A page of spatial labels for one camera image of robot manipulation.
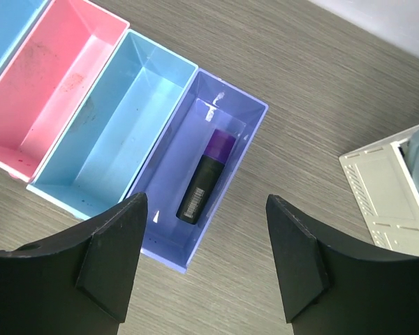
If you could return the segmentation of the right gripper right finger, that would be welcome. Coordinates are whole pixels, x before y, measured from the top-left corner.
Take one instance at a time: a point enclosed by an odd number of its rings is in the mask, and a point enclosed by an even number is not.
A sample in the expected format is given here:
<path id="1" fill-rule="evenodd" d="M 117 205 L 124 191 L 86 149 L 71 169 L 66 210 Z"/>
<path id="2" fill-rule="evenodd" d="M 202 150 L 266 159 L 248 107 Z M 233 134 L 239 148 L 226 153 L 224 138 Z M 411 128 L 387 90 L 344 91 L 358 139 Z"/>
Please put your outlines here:
<path id="1" fill-rule="evenodd" d="M 356 239 L 277 195 L 266 216 L 295 334 L 419 334 L 419 257 Z"/>

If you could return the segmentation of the purple cap black marker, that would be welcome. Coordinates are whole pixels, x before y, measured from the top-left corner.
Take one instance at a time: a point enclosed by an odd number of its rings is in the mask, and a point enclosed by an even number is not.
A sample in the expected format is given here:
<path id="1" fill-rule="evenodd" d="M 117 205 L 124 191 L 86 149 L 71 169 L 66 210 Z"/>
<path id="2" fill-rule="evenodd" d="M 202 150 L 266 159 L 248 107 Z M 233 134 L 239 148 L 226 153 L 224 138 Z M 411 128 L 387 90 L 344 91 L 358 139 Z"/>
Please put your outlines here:
<path id="1" fill-rule="evenodd" d="M 178 219 L 195 225 L 212 194 L 228 161 L 236 138 L 214 130 L 197 164 L 176 213 Z"/>

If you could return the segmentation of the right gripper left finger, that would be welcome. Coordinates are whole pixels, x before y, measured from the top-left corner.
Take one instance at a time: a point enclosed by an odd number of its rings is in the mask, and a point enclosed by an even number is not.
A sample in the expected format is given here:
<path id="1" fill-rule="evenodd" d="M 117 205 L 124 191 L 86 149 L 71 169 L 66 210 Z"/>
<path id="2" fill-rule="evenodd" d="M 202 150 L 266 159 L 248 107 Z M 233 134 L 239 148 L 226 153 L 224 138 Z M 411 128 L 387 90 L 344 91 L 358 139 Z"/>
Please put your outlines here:
<path id="1" fill-rule="evenodd" d="M 0 334 L 116 334 L 126 320 L 147 196 L 0 250 Z"/>

